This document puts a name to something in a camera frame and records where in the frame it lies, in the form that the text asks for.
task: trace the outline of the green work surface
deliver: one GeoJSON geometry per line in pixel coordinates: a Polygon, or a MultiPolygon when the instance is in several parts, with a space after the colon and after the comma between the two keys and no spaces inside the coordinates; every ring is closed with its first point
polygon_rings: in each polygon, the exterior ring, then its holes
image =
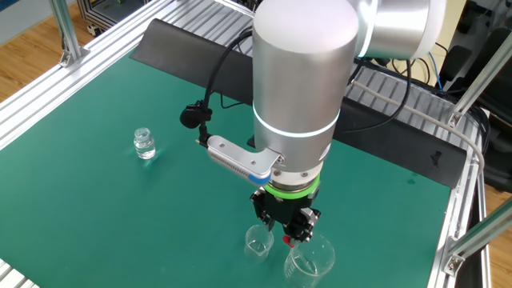
{"type": "MultiPolygon", "coordinates": [[[[203,94],[124,57],[1,150],[0,258],[45,288],[285,287],[280,226],[266,262],[243,253],[256,187],[178,120],[203,94]],[[149,165],[134,152],[142,126],[149,165]]],[[[209,131],[244,146],[251,108],[218,100],[209,131]]],[[[425,287],[450,189],[340,142],[321,180],[314,231],[336,263],[318,287],[425,287]]]]}

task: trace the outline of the green ring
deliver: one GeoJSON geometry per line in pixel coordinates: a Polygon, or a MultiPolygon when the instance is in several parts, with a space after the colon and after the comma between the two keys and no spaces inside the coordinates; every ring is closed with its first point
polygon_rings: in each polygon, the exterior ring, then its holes
{"type": "Polygon", "coordinates": [[[309,186],[304,191],[297,192],[297,193],[282,192],[280,190],[273,188],[269,184],[266,184],[263,188],[265,188],[266,192],[272,194],[275,197],[279,197],[281,199],[293,200],[293,199],[302,198],[304,196],[307,196],[307,195],[313,193],[318,188],[319,185],[320,185],[320,175],[316,177],[316,179],[313,181],[313,184],[311,184],[311,186],[309,186]]]}

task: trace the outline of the small glass vial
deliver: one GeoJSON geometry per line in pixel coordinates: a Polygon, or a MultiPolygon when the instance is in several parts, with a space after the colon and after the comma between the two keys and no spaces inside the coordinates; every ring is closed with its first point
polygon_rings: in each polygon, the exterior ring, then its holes
{"type": "Polygon", "coordinates": [[[151,159],[154,156],[156,149],[154,148],[153,136],[151,136],[149,129],[138,128],[135,131],[134,144],[140,158],[151,159]]]}

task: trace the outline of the white light band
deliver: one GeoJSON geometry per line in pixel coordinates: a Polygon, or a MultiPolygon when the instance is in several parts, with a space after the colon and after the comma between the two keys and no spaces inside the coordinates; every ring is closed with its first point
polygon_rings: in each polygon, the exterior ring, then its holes
{"type": "Polygon", "coordinates": [[[338,114],[336,115],[336,118],[331,123],[329,123],[329,125],[321,128],[319,130],[316,130],[316,131],[313,131],[313,132],[305,132],[305,133],[292,133],[292,132],[286,132],[286,131],[282,131],[282,130],[279,130],[277,128],[274,128],[269,123],[263,121],[263,119],[261,117],[259,117],[258,113],[256,112],[256,108],[254,107],[254,105],[253,105],[253,110],[254,110],[254,116],[256,116],[256,119],[265,128],[267,128],[268,130],[270,130],[270,131],[272,131],[272,132],[274,132],[276,134],[279,134],[279,135],[282,135],[282,136],[286,136],[286,137],[290,137],[290,138],[308,138],[308,137],[316,136],[318,134],[322,134],[322,133],[326,132],[328,129],[330,129],[334,124],[336,124],[336,121],[338,120],[338,117],[339,117],[339,111],[338,111],[338,114]]]}
{"type": "Polygon", "coordinates": [[[377,8],[378,0],[372,0],[370,6],[367,6],[364,2],[361,2],[360,4],[362,17],[368,24],[368,28],[366,29],[365,41],[362,44],[361,52],[359,53],[358,57],[364,57],[366,52],[368,52],[368,48],[370,47],[371,35],[374,33],[375,19],[377,17],[377,8]]]}

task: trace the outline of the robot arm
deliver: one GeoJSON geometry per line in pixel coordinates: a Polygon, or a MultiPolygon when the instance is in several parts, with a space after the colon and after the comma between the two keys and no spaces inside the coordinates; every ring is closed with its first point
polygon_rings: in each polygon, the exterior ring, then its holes
{"type": "Polygon", "coordinates": [[[258,152],[209,136],[204,125],[202,144],[213,160],[259,187],[250,197],[257,217],[269,230],[280,222],[290,245],[309,241],[320,217],[311,206],[354,56],[425,54],[440,31],[444,4],[267,0],[259,6],[252,31],[258,152]]]}

